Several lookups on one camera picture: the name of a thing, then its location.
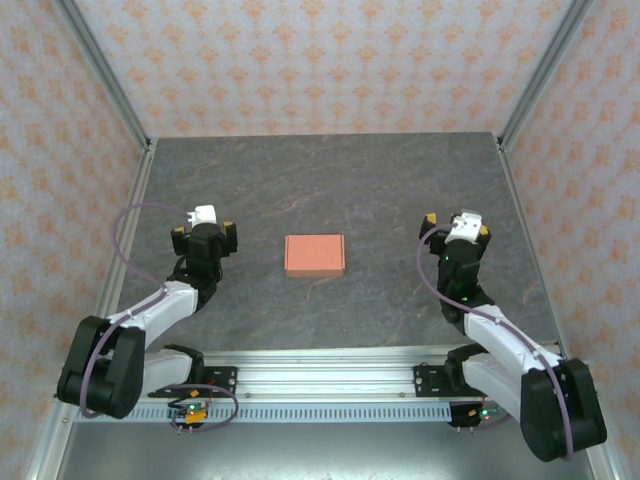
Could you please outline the aluminium frame post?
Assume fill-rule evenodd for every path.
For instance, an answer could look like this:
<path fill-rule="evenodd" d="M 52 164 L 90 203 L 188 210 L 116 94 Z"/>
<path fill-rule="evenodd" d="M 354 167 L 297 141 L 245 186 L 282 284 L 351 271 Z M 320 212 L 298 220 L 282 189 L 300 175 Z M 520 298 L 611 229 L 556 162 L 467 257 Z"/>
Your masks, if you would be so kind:
<path fill-rule="evenodd" d="M 500 152 L 505 152 L 515 141 L 525 120 L 539 100 L 594 0 L 571 0 L 569 8 L 552 35 L 547 48 L 535 67 L 515 104 L 504 128 L 496 137 Z"/>
<path fill-rule="evenodd" d="M 84 57 L 100 80 L 126 130 L 134 142 L 142 150 L 146 150 L 151 143 L 151 138 L 146 133 L 77 1 L 52 0 L 52 2 L 74 35 Z"/>

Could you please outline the aluminium table side rail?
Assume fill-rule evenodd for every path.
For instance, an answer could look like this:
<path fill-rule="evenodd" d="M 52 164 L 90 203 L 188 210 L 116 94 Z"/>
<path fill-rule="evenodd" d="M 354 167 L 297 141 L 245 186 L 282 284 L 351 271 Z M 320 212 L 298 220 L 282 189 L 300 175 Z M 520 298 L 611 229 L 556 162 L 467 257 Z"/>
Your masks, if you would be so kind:
<path fill-rule="evenodd" d="M 535 245 L 531 236 L 531 232 L 529 229 L 523 204 L 521 202 L 519 193 L 517 191 L 514 175 L 511 169 L 511 165 L 509 163 L 509 157 L 508 157 L 506 146 L 504 145 L 502 139 L 499 136 L 495 136 L 494 140 L 496 144 L 497 153 L 504 171 L 504 175 L 505 175 L 507 184 L 509 186 L 511 197 L 513 199 L 513 202 L 517 211 L 517 215 L 523 229 L 528 250 L 532 258 L 533 266 L 536 271 L 537 281 L 540 285 L 540 289 L 545 298 L 546 306 L 548 307 L 551 319 L 553 320 L 553 323 L 554 323 L 554 329 L 557 335 L 556 344 L 559 347 L 561 353 L 570 355 L 571 354 L 570 344 L 568 342 L 568 338 L 564 331 L 561 319 L 559 318 L 559 311 L 558 311 L 557 305 L 551 295 L 548 279 L 546 278 L 546 274 L 543 271 L 543 268 L 541 267 L 539 257 L 535 249 Z"/>
<path fill-rule="evenodd" d="M 99 319 L 106 319 L 113 314 L 119 317 L 117 307 L 128 269 L 121 255 L 126 260 L 129 259 L 141 210 L 141 207 L 133 208 L 133 205 L 144 201 L 157 143 L 158 139 L 152 138 L 149 147 L 142 150 L 129 196 L 125 201 L 126 212 L 115 227 L 115 233 L 109 233 L 112 252 L 106 263 L 105 277 L 93 311 L 93 316 Z"/>

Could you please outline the grey metal base sheet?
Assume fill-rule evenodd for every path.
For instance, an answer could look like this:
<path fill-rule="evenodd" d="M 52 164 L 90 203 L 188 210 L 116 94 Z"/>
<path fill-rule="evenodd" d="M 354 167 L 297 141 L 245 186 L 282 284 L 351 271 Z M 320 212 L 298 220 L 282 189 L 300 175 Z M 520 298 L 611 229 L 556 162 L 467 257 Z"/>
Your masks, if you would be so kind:
<path fill-rule="evenodd" d="M 160 424 L 72 429 L 57 480 L 593 480 L 585 454 L 543 463 L 512 423 L 233 424 L 178 434 Z"/>

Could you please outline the orange cardboard paper box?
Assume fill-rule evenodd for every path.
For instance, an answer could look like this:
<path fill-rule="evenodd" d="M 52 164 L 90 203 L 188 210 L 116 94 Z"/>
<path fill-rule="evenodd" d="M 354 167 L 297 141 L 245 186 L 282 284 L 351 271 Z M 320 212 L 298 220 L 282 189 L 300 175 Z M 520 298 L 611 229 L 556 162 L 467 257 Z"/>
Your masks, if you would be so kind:
<path fill-rule="evenodd" d="M 342 234 L 295 234 L 285 238 L 284 270 L 292 278 L 338 278 L 346 272 Z"/>

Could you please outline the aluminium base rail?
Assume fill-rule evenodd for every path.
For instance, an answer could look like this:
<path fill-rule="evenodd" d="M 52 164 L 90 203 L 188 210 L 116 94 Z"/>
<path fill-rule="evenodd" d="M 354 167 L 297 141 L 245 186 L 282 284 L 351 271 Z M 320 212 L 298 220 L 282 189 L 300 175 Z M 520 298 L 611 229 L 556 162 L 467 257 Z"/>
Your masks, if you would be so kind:
<path fill-rule="evenodd" d="M 356 401 L 361 398 L 480 401 L 483 398 L 480 393 L 453 397 L 424 397 L 416 393 L 414 368 L 422 363 L 442 366 L 449 351 L 398 347 L 203 354 L 207 367 L 235 368 L 235 395 L 254 401 Z"/>

